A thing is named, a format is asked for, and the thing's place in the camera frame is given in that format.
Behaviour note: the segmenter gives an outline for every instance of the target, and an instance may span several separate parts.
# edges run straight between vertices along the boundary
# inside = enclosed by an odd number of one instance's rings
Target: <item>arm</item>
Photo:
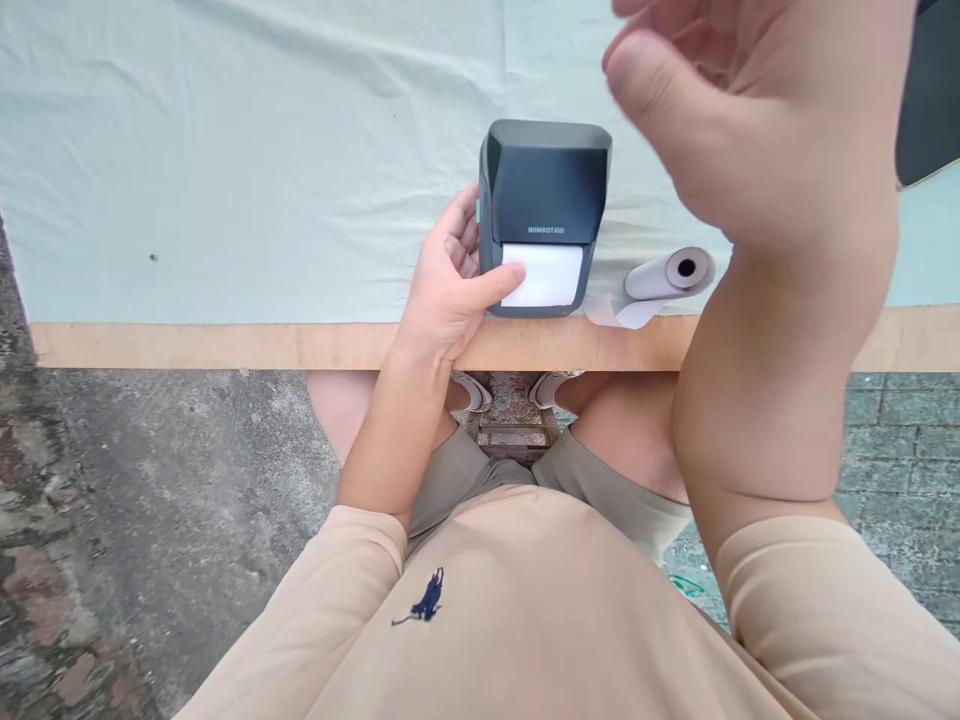
[[[687,207],[734,243],[673,413],[715,559],[765,517],[843,521],[830,496],[846,380],[896,258],[893,147],[914,4],[716,0],[709,17],[694,5],[616,2],[641,12],[605,66]]]
[[[453,361],[486,308],[524,277],[519,265],[477,277],[478,195],[476,185],[457,195],[423,242],[397,338],[337,492],[338,505],[393,515],[407,532]]]
[[[713,0],[706,29],[685,27],[694,6],[641,12],[607,73],[681,198],[734,243],[673,408],[731,629],[817,717],[955,717],[960,644],[830,500],[847,376],[896,256],[914,4]]]
[[[343,466],[338,505],[393,515],[409,532],[450,368],[450,361],[417,348],[391,348]]]
[[[476,197],[457,195],[424,240],[336,507],[178,720],[305,717],[400,579],[450,367],[523,279],[515,265],[476,276]]]

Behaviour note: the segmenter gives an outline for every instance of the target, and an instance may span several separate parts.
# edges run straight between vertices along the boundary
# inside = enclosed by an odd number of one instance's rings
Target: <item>person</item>
[[[960,643],[831,501],[915,3],[614,10],[614,98],[733,244],[681,372],[549,376],[577,422],[532,471],[489,462],[444,407],[483,402],[451,368],[523,271],[477,276],[460,193],[379,375],[310,376],[337,504],[178,717],[960,717]],[[732,634],[656,565],[691,511]]]

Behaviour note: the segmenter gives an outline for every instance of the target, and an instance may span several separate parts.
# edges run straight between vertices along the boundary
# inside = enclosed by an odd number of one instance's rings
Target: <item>plywood edge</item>
[[[636,331],[583,317],[488,319],[464,370],[677,370],[697,316],[657,317]],[[43,367],[376,369],[396,325],[30,325]],[[960,372],[960,305],[885,310],[857,359],[860,372]]]

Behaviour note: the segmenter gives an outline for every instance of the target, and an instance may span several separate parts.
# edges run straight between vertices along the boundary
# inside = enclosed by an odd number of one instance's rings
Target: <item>navy logo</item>
[[[440,593],[442,592],[443,568],[437,568],[433,577],[430,578],[430,582],[427,583],[427,591],[423,594],[423,600],[410,608],[410,614],[403,620],[391,620],[390,627],[396,627],[407,620],[423,620],[423,622],[433,620],[433,616],[437,614],[437,610],[441,607],[437,603],[440,602]]]

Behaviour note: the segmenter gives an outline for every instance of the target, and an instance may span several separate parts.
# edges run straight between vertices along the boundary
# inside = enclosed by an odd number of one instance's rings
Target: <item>white sneaker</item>
[[[561,410],[562,408],[557,405],[557,388],[570,378],[579,377],[580,375],[583,375],[583,370],[544,373],[533,384],[533,387],[527,391],[527,400],[541,410],[546,410],[551,407]]]
[[[463,387],[470,394],[470,412],[486,412],[493,403],[493,395],[471,375],[455,370],[450,373],[450,379]]]

